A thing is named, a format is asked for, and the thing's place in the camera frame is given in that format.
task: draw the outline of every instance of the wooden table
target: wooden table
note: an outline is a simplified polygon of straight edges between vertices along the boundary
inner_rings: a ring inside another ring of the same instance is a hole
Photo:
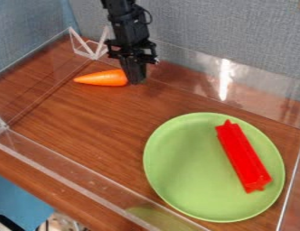
[[[50,66],[52,69],[71,68],[67,62],[55,66],[55,63],[63,60],[66,52],[70,52],[67,42],[60,41],[54,44],[52,51],[36,53],[34,58],[0,78],[3,100],[12,102],[14,98],[7,99],[11,97],[7,92],[18,91],[20,84],[31,86],[39,75],[44,76],[44,84],[55,83],[55,71],[47,70]],[[75,75],[106,69],[114,69],[114,66],[91,61]],[[266,114],[277,116],[278,113],[285,113],[290,123],[298,125],[300,103],[294,101],[290,110],[285,105],[285,98],[241,84],[231,86],[231,90],[237,89],[238,95],[222,103],[214,90],[217,84],[218,79],[165,61],[150,68],[149,80],[138,86],[102,88],[75,84],[68,80],[51,96],[28,108],[27,113],[11,120],[10,126],[36,143],[173,210],[154,193],[143,174],[143,146],[150,134],[170,118],[191,112],[215,112],[241,118],[266,134],[281,152],[286,170],[281,197],[266,212],[242,222],[217,224],[190,219],[214,231],[275,230],[300,152],[300,129],[247,112],[247,109],[257,111],[259,102],[266,98],[273,102]],[[44,91],[43,85],[35,86],[39,87],[31,88],[32,94]],[[237,108],[237,102],[245,107]],[[11,118],[10,113],[16,113],[14,106],[11,103],[0,106],[5,109],[0,110],[4,117]],[[115,212],[94,203],[79,191],[3,151],[0,174],[92,230],[143,230]],[[296,189],[294,195],[300,199],[300,189]],[[297,215],[290,220],[292,223],[297,221],[296,217]]]

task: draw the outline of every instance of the orange carrot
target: orange carrot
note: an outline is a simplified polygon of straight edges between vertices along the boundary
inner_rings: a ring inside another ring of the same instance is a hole
[[[74,82],[100,86],[124,86],[127,78],[122,69],[112,69],[76,77]]]

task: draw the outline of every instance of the toy carrot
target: toy carrot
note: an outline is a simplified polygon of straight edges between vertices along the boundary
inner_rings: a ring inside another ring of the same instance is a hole
[[[127,78],[122,69],[112,69],[76,77],[74,82],[100,86],[124,86]]]

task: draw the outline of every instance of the wooden surface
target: wooden surface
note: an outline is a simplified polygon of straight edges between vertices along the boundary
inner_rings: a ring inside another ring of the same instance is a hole
[[[34,62],[36,69],[40,69],[42,61],[34,59]],[[112,68],[102,62],[91,62],[79,75]],[[203,74],[197,76],[199,81],[177,78],[177,84],[170,84],[167,79],[177,76],[174,73],[181,73],[183,77],[195,75],[190,70],[163,62],[150,69],[151,78],[138,86],[100,88],[68,81],[11,128],[166,206],[143,174],[143,146],[150,134],[170,118],[191,112],[215,112],[241,118],[277,145],[286,170],[283,192],[269,210],[249,220],[230,224],[193,221],[215,231],[275,230],[300,150],[300,130],[251,114],[245,108],[238,109],[203,94],[195,94],[194,85],[198,84],[206,94],[215,95],[209,87],[210,77]],[[254,92],[247,87],[239,89],[243,93]],[[255,93],[261,98],[267,95],[258,91]],[[142,230],[132,222],[94,204],[78,191],[60,185],[3,152],[0,174],[92,230]]]

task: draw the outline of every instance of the red toy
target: red toy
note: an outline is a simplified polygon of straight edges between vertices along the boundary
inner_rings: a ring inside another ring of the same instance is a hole
[[[226,120],[225,124],[217,126],[215,129],[218,140],[246,193],[263,190],[263,186],[271,182],[271,178],[245,137],[242,128],[233,124],[230,120]]]

